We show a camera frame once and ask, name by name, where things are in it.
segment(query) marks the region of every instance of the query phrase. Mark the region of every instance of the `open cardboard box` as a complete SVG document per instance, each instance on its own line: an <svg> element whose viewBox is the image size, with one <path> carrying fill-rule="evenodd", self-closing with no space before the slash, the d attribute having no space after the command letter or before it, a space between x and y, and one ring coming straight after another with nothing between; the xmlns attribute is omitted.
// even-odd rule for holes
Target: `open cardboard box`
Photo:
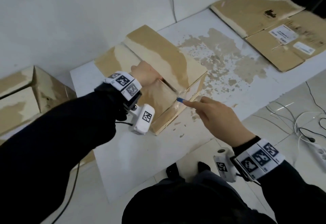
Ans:
<svg viewBox="0 0 326 224"><path fill-rule="evenodd" d="M37 66L0 79L0 140L5 141L20 126L73 98L73 90Z"/></svg>
<svg viewBox="0 0 326 224"><path fill-rule="evenodd" d="M141 60L164 78L142 88L138 101L138 105L146 103L155 109L151 130L158 135L185 109L177 97L193 100L199 95L207 69L147 25L129 33L123 43L109 49L94 64L108 77L116 71L130 72Z"/></svg>
<svg viewBox="0 0 326 224"><path fill-rule="evenodd" d="M220 0L211 9L282 72L326 49L326 21L291 0Z"/></svg>

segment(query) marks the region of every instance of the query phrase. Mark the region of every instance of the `hand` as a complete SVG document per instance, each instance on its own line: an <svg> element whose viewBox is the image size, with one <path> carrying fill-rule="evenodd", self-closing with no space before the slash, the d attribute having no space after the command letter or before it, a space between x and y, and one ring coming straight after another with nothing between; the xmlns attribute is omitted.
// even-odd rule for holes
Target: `hand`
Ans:
<svg viewBox="0 0 326 224"><path fill-rule="evenodd" d="M156 79L163 79L163 77L145 61L140 62L137 66L133 65L130 75L136 78L142 87L151 85Z"/></svg>
<svg viewBox="0 0 326 224"><path fill-rule="evenodd" d="M232 108L220 102L208 97L202 97L200 102L184 100L183 104L195 108L205 127L217 139L232 147L240 146L255 137L252 132L243 126Z"/></svg>

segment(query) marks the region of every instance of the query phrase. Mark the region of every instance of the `white table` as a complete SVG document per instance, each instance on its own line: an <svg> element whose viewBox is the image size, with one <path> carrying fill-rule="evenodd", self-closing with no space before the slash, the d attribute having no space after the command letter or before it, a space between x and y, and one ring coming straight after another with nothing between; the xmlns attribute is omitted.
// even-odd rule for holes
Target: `white table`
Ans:
<svg viewBox="0 0 326 224"><path fill-rule="evenodd" d="M241 120L326 69L324 52L289 72L277 71L210 10L164 28L159 34L181 45L208 68L201 94L234 107ZM92 92L103 80L93 62L70 73L79 97ZM95 149L109 202L213 138L189 108L158 136L135 135L123 124L116 128L116 136Z"/></svg>

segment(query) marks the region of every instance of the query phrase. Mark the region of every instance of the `blue tape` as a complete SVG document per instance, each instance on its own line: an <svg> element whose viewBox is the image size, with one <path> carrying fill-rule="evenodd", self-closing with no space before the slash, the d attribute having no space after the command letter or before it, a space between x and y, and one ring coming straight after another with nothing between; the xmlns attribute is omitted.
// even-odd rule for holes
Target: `blue tape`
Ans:
<svg viewBox="0 0 326 224"><path fill-rule="evenodd" d="M177 101L178 101L178 102L181 102L181 103L182 103L183 100L184 100L184 99L182 99L182 98L180 98L180 97L177 98Z"/></svg>

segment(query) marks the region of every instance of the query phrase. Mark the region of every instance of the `wristband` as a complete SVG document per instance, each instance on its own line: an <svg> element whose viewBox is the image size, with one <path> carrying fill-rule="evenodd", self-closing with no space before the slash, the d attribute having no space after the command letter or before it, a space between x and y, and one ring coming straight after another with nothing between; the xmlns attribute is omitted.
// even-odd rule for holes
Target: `wristband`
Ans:
<svg viewBox="0 0 326 224"><path fill-rule="evenodd" d="M285 157L267 140L262 139L230 159L248 181L254 181L276 168Z"/></svg>
<svg viewBox="0 0 326 224"><path fill-rule="evenodd" d="M127 72L117 71L105 78L103 82L109 83L116 90L119 90L127 101L131 100L141 90L141 84Z"/></svg>

